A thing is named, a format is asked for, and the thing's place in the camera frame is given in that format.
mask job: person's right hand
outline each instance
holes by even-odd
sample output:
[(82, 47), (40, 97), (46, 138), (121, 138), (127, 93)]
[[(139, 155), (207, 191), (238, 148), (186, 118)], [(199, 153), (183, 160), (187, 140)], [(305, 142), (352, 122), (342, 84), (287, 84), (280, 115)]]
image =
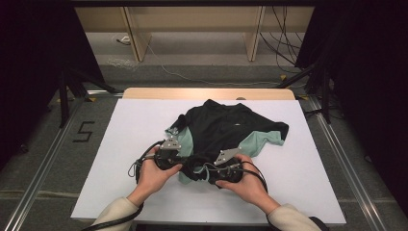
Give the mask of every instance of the person's right hand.
[[(235, 157), (237, 157), (241, 162), (252, 163), (251, 158), (243, 154), (237, 154)], [(259, 174), (256, 167), (249, 163), (243, 163), (243, 169)], [(269, 214), (280, 206), (279, 203), (268, 195), (260, 179), (250, 173), (244, 172), (242, 180), (238, 183), (219, 180), (216, 181), (216, 184), (224, 189), (236, 193), (242, 200), (258, 206), (266, 214)]]

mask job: floor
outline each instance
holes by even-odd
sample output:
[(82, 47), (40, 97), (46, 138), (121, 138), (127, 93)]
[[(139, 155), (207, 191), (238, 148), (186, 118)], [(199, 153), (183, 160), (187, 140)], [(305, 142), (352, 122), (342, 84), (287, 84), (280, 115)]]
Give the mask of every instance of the floor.
[[(274, 47), (278, 45), (269, 34), (264, 36)], [(142, 63), (135, 62), (128, 45), (116, 41), (123, 39), (124, 34), (93, 33), (88, 34), (88, 37), (106, 82), (118, 89), (164, 86), (264, 88), (280, 83), (282, 75), (292, 76), (291, 72), (298, 71), (286, 60), (276, 59), (275, 54), (270, 52), (262, 40), (259, 43), (256, 61), (249, 62), (240, 34), (154, 34)], [(295, 34), (288, 37), (292, 45), (301, 44)], [(282, 44), (280, 46), (281, 52), (290, 60), (288, 47)], [(302, 86), (305, 81), (302, 80), (291, 87), (295, 95), (304, 93)], [(87, 88), (97, 90), (92, 85), (88, 85)], [(50, 168), (45, 171), (46, 177), (33, 195), (33, 204), (29, 206), (28, 214), (22, 216), (23, 222), (14, 230), (46, 231), (58, 228), (64, 231), (87, 227), (87, 223), (71, 219), (70, 214), (103, 139), (117, 99), (107, 96), (86, 101), (72, 99), (71, 120), (66, 126), (66, 132), (62, 134), (62, 130), (59, 129), (60, 105), (56, 92), (49, 103), (50, 111), (44, 112), (37, 129), (33, 131), (27, 143), (29, 152), (14, 155), (0, 172), (0, 227), (6, 227), (8, 224), (14, 209), (29, 188), (44, 159), (50, 160)], [(299, 103), (305, 111), (315, 107), (311, 98), (299, 100)], [(337, 105), (335, 98), (331, 99), (331, 104)], [(346, 118), (343, 118), (342, 112), (335, 109), (330, 114), (332, 124), (328, 127), (340, 141), (345, 156), (355, 170), (355, 175), (377, 209), (380, 221), (387, 230), (408, 230), (407, 217), (399, 209), (375, 168), (364, 159), (365, 151)], [(353, 187), (350, 187), (347, 174), (333, 149), (333, 143), (324, 132), (327, 126), (319, 115), (307, 116), (307, 122), (347, 221), (346, 225), (334, 226), (331, 230), (384, 230), (373, 229), (370, 220), (363, 213), (365, 210), (359, 203), (359, 197), (355, 195)], [(84, 130), (91, 131), (89, 137), (89, 134), (79, 133), (81, 126)], [(58, 137), (63, 139), (55, 143), (54, 140)], [(234, 228), (251, 230), (247, 227)], [(202, 227), (163, 225), (149, 226), (148, 230), (202, 230)], [(215, 227), (214, 230), (233, 228)]]

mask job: white sleeve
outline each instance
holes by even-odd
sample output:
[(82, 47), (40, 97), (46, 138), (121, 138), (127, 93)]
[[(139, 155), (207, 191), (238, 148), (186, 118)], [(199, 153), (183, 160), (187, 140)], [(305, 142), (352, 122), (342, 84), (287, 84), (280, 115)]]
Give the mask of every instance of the white sleeve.
[(268, 220), (282, 231), (319, 231), (317, 225), (296, 210), (293, 205), (285, 204), (268, 214)]
[[(99, 215), (93, 224), (103, 223), (119, 218), (127, 217), (138, 210), (138, 207), (127, 198), (121, 197), (109, 204)], [(103, 229), (104, 231), (128, 231), (132, 225), (132, 220), (121, 223), (116, 226)]]

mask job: hand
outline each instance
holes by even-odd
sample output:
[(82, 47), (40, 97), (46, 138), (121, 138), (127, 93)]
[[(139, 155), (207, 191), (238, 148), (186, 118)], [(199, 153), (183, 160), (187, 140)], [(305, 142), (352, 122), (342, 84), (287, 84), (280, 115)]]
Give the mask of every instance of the hand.
[[(235, 157), (241, 160), (241, 162), (252, 163), (251, 158), (243, 154), (237, 154)], [(243, 163), (242, 166), (243, 169), (259, 174), (256, 167), (251, 164)], [(219, 180), (216, 181), (216, 184), (224, 189), (236, 193), (242, 200), (258, 206), (266, 214), (269, 214), (280, 206), (278, 202), (268, 195), (258, 177), (250, 173), (244, 172), (242, 180), (238, 183)]]
[[(159, 147), (152, 148), (148, 153), (155, 153)], [(159, 191), (172, 175), (176, 174), (182, 165), (177, 165), (167, 170), (161, 170), (154, 160), (144, 160), (140, 169), (139, 183), (128, 195), (128, 199), (136, 206), (140, 206), (151, 194)]]

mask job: gray carpet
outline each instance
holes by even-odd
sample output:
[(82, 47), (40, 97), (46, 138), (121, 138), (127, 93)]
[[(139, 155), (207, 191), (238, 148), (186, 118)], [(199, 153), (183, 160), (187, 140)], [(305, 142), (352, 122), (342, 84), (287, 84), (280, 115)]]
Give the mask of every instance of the gray carpet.
[[(170, 66), (169, 71), (180, 73), (193, 79), (205, 79), (209, 82), (280, 82), (280, 74), (285, 73), (276, 66)], [(123, 67), (101, 66), (106, 82), (118, 89), (130, 87), (179, 87), (179, 88), (265, 88), (270, 85), (210, 85), (202, 82), (189, 81), (179, 76), (165, 73), (160, 66), (140, 66), (137, 69)], [(300, 86), (302, 80), (294, 84)], [(87, 84), (88, 89), (98, 90)], [(302, 88), (293, 89), (295, 94), (303, 94)], [(60, 125), (60, 109), (57, 102), (58, 95), (50, 102), (52, 111), (45, 113), (38, 128), (33, 132), (28, 143), (30, 151), (26, 154), (13, 156), (8, 165), (0, 173), (0, 227), (4, 227), (9, 215), (13, 212), (22, 192), (31, 182), (42, 158), (45, 156)], [(63, 146), (42, 185), (38, 197), (30, 210), (21, 230), (80, 230), (87, 225), (70, 218), (73, 206), (85, 183), (93, 159), (106, 128), (109, 124), (117, 98), (100, 97), (94, 102), (84, 102), (78, 114), (73, 118), (72, 126)], [(301, 100), (300, 104), (306, 111), (310, 104)], [(375, 168), (364, 160), (364, 149), (360, 146), (352, 128), (346, 119), (334, 118), (341, 115), (331, 111), (332, 126), (344, 146), (344, 150), (362, 179), (364, 186), (374, 200), (381, 217), (385, 220), (389, 230), (408, 230), (408, 220), (402, 214), (390, 192), (384, 186)], [(78, 134), (79, 127), (84, 121), (84, 129), (91, 131), (88, 142), (74, 142), (87, 137)], [(324, 136), (315, 115), (307, 117), (311, 133), (318, 148), (321, 160), (327, 171), (334, 192), (339, 199), (347, 224), (332, 227), (331, 230), (370, 230), (369, 224), (358, 204), (353, 192), (348, 186), (343, 171), (333, 154), (331, 146)], [(166, 225), (149, 225), (147, 230), (202, 230), (202, 227), (180, 227)], [(225, 230), (225, 227), (214, 227), (213, 230)]]

